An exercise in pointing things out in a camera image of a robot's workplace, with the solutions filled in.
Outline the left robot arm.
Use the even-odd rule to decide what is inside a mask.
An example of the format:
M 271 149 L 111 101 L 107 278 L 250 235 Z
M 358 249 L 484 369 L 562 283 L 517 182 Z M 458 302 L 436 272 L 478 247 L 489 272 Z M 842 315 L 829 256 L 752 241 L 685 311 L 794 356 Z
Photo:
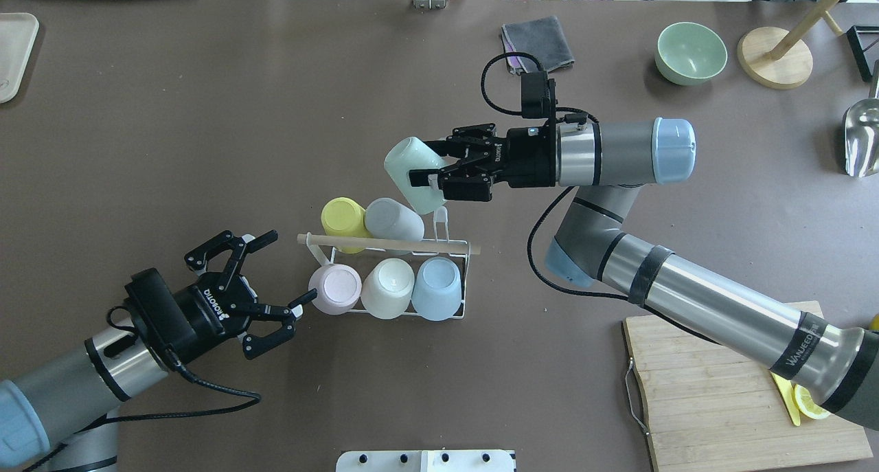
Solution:
M 82 347 L 29 374 L 2 382 L 2 466 L 30 462 L 30 469 L 56 462 L 64 471 L 115 469 L 118 414 L 123 403 L 169 374 L 207 390 L 242 398 L 238 405 L 199 412 L 129 416 L 129 421 L 200 418 L 239 412 L 261 402 L 255 392 L 235 390 L 198 377 L 189 365 L 224 341 L 238 339 L 246 359 L 264 355 L 295 336 L 311 289 L 285 306 L 258 299 L 241 269 L 248 255 L 274 243 L 272 230 L 258 237 L 229 230 L 185 254 L 196 282 L 173 293 L 153 268 L 132 275 L 120 323 L 106 314 L 107 328 Z

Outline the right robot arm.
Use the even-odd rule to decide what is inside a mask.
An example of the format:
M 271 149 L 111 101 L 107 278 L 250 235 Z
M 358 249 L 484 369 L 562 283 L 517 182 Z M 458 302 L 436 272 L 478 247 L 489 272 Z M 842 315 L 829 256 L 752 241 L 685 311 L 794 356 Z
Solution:
M 500 136 L 492 124 L 455 128 L 418 142 L 433 162 L 408 164 L 400 190 L 447 201 L 489 201 L 495 186 L 568 188 L 567 211 L 543 262 L 556 289 L 590 295 L 605 284 L 621 297 L 806 387 L 845 420 L 877 429 L 877 334 L 835 327 L 815 313 L 760 293 L 717 260 L 631 233 L 643 188 L 687 180 L 695 163 L 690 122 L 596 122 L 578 113 Z

